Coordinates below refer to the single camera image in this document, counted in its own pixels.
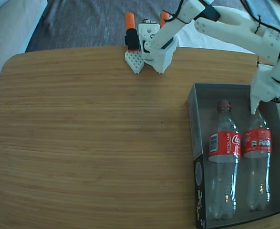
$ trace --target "black box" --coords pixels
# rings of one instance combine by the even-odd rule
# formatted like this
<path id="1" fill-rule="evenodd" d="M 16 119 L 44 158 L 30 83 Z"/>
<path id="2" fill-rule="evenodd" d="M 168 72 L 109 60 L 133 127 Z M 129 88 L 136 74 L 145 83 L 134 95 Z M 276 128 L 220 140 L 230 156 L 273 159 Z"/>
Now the black box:
<path id="1" fill-rule="evenodd" d="M 229 220 L 206 219 L 207 187 L 211 172 L 208 166 L 208 142 L 213 125 L 217 125 L 216 107 L 220 100 L 229 99 L 232 115 L 239 132 L 243 134 L 250 121 L 250 86 L 236 84 L 195 83 L 188 96 L 188 109 L 195 174 L 196 226 L 199 229 L 215 229 L 263 219 L 280 213 L 280 118 L 274 102 L 263 103 L 260 108 L 271 130 L 272 152 L 270 156 L 270 202 L 264 211 L 250 211 L 246 205 L 248 192 L 248 164 L 241 156 L 236 181 L 236 212 Z"/>

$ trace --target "barcode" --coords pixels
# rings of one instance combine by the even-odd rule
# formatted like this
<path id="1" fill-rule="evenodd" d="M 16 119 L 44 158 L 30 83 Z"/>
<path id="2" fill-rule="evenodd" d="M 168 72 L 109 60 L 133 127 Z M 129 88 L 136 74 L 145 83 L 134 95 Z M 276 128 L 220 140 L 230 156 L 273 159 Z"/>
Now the barcode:
<path id="1" fill-rule="evenodd" d="M 218 150 L 218 134 L 211 135 L 210 137 L 210 152 Z"/>
<path id="2" fill-rule="evenodd" d="M 252 146 L 252 147 L 256 147 L 256 145 L 257 145 L 256 140 L 254 140 L 254 141 L 251 142 L 251 146 Z"/>

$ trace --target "black cable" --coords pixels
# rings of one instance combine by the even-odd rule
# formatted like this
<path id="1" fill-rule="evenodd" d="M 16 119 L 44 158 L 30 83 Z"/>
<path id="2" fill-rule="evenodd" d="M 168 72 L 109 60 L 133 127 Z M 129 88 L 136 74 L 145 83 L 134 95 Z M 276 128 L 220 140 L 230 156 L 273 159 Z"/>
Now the black cable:
<path id="1" fill-rule="evenodd" d="M 272 25 L 268 25 L 268 24 L 266 24 L 266 23 L 263 23 L 262 21 L 260 21 L 260 20 L 257 19 L 256 17 L 254 17 L 253 14 L 252 14 L 252 12 L 251 12 L 251 10 L 248 8 L 248 6 L 246 6 L 246 4 L 244 3 L 244 1 L 243 1 L 243 0 L 239 0 L 239 1 L 240 1 L 240 3 L 243 5 L 243 7 L 245 8 L 245 10 L 248 12 L 248 14 L 253 18 L 253 20 L 255 20 L 256 22 L 258 22 L 259 24 L 262 24 L 262 25 L 266 26 L 266 27 L 269 28 L 269 29 L 273 29 L 273 30 L 275 30 L 275 31 L 277 31 L 277 32 L 280 33 L 280 30 L 279 30 L 278 28 L 276 28 L 276 27 L 274 27 L 274 26 L 272 26 Z"/>
<path id="2" fill-rule="evenodd" d="M 179 19 L 179 18 L 178 18 L 178 14 L 179 14 L 179 13 L 180 13 L 180 11 L 181 11 L 181 7 L 182 7 L 183 2 L 184 2 L 184 0 L 180 0 L 180 3 L 179 3 L 179 6 L 178 6 L 178 9 L 177 9 L 176 13 L 174 13 L 174 14 L 172 14 L 172 13 L 170 13 L 170 12 L 167 12 L 167 11 L 163 10 L 163 12 L 165 12 L 165 13 L 168 13 L 168 14 L 172 15 L 172 18 L 167 19 L 167 20 L 164 20 L 165 22 L 170 22 L 170 21 L 173 21 L 173 20 L 177 19 L 177 20 L 181 21 L 181 22 L 182 22 L 182 23 L 184 23 L 184 24 L 189 24 L 189 23 L 190 23 L 190 22 L 185 22 L 185 21 L 183 21 L 183 20 L 181 20 L 181 19 Z"/>
<path id="3" fill-rule="evenodd" d="M 260 20 L 260 15 L 259 15 L 259 26 L 256 28 L 256 30 L 255 30 L 255 32 L 254 32 L 255 34 L 258 32 L 261 23 L 262 23 L 262 22 L 261 22 L 261 20 Z"/>

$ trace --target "couch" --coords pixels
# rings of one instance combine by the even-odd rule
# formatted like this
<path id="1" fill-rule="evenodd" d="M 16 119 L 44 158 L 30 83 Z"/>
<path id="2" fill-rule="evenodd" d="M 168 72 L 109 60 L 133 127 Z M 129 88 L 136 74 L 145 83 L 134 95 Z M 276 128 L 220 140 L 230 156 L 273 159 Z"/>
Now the couch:
<path id="1" fill-rule="evenodd" d="M 0 0 L 0 72 L 12 56 L 24 53 L 47 0 Z"/>

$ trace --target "plastic bottle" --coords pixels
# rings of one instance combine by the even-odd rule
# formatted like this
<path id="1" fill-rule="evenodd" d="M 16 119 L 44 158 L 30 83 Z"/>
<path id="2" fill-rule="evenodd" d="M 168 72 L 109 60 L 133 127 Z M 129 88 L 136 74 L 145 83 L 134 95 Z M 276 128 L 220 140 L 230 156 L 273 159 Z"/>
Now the plastic bottle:
<path id="1" fill-rule="evenodd" d="M 236 211 L 235 187 L 240 158 L 240 134 L 233 121 L 229 100 L 217 106 L 216 132 L 209 139 L 211 193 L 208 219 L 231 219 Z"/>
<path id="2" fill-rule="evenodd" d="M 271 134 L 259 108 L 244 134 L 244 154 L 250 166 L 247 204 L 250 210 L 266 209 L 269 200 Z"/>

